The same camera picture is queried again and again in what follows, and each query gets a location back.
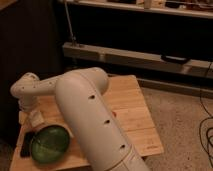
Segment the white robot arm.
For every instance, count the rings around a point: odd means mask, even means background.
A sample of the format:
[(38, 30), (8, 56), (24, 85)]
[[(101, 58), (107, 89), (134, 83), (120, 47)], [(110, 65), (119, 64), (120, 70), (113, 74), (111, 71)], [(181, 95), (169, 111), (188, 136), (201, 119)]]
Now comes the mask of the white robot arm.
[(20, 109), (30, 110), (52, 94), (93, 171), (150, 171), (103, 99), (109, 77), (98, 67), (41, 80), (24, 74), (10, 88)]

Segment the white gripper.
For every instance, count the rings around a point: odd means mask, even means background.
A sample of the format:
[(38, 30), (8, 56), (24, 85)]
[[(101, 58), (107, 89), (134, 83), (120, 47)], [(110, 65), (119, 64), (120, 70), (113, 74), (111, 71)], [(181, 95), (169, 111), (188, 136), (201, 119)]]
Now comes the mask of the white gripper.
[(24, 125), (29, 122), (32, 128), (44, 123), (44, 117), (38, 107), (37, 101), (19, 101), (19, 123)]

